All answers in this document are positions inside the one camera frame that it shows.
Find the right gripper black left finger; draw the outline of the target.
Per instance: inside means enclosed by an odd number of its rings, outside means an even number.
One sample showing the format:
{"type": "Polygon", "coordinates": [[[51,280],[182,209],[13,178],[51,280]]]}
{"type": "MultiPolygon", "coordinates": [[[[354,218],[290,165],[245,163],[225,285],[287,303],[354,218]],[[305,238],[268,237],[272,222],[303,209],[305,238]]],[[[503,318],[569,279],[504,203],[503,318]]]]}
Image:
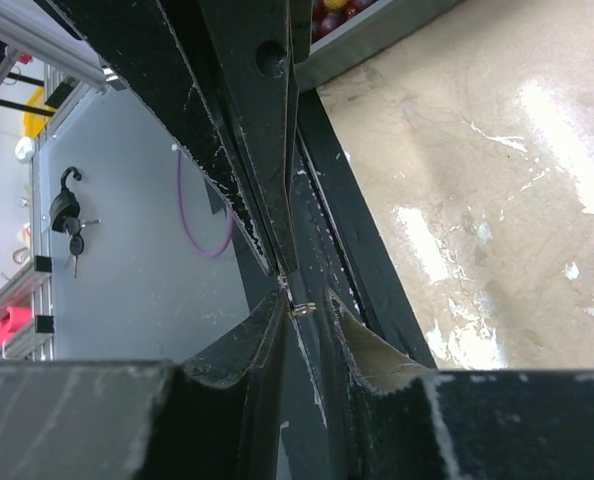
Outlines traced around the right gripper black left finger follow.
{"type": "Polygon", "coordinates": [[[183,363],[0,361],[0,479],[272,479],[289,302],[183,363]]]}

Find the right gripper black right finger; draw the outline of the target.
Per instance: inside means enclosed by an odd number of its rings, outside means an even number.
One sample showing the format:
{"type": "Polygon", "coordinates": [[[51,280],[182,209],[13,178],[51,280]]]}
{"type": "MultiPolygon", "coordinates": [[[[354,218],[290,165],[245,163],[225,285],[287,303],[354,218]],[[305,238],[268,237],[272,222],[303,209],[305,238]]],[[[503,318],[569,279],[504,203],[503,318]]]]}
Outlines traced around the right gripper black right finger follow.
{"type": "Polygon", "coordinates": [[[594,370],[431,369],[322,310],[335,478],[594,479],[594,370]]]}

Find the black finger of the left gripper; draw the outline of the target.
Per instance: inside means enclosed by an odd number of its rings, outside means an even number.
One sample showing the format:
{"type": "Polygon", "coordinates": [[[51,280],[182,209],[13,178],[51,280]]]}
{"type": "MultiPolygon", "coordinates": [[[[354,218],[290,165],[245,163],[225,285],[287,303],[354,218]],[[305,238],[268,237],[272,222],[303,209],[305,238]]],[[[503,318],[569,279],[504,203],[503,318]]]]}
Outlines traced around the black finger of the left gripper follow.
{"type": "Polygon", "coordinates": [[[267,275],[277,273],[261,215],[160,1],[50,1],[50,8],[101,57],[156,117],[230,207],[267,275]]]}
{"type": "Polygon", "coordinates": [[[289,1],[201,1],[272,273],[298,267],[289,201],[298,87],[289,1]]]}

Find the small silver key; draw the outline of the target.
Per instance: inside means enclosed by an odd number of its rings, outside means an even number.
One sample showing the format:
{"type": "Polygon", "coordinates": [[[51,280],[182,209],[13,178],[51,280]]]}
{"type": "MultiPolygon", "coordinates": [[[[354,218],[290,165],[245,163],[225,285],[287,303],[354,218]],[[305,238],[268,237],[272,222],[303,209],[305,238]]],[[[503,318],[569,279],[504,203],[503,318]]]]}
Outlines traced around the small silver key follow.
{"type": "Polygon", "coordinates": [[[291,291],[288,277],[285,274],[280,274],[277,277],[280,289],[285,293],[288,305],[288,315],[290,318],[298,318],[317,310],[317,305],[314,302],[296,303],[291,291]]]}

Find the black headed key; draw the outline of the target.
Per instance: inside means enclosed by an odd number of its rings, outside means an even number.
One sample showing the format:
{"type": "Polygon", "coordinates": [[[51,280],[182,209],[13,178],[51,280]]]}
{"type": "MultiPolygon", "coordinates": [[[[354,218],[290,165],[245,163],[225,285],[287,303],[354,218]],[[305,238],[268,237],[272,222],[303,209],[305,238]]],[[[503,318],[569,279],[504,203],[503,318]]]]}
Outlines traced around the black headed key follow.
{"type": "Polygon", "coordinates": [[[69,252],[73,259],[73,275],[77,277],[78,260],[85,249],[85,241],[82,236],[82,231],[87,227],[98,225],[101,221],[94,220],[80,220],[76,217],[68,217],[65,222],[65,232],[69,236],[69,252]]]}

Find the orange black padlock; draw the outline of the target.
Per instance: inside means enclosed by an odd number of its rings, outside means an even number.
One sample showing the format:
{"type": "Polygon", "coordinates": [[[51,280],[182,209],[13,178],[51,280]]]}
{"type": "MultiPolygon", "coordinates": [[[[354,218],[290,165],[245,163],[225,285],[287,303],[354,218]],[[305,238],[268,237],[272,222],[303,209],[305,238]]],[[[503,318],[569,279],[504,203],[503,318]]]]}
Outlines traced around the orange black padlock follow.
{"type": "Polygon", "coordinates": [[[66,220],[68,218],[77,218],[81,211],[76,195],[67,185],[70,176],[75,181],[82,180],[82,174],[77,167],[70,166],[66,168],[60,178],[60,191],[52,200],[49,209],[51,230],[59,233],[66,231],[66,220]]]}

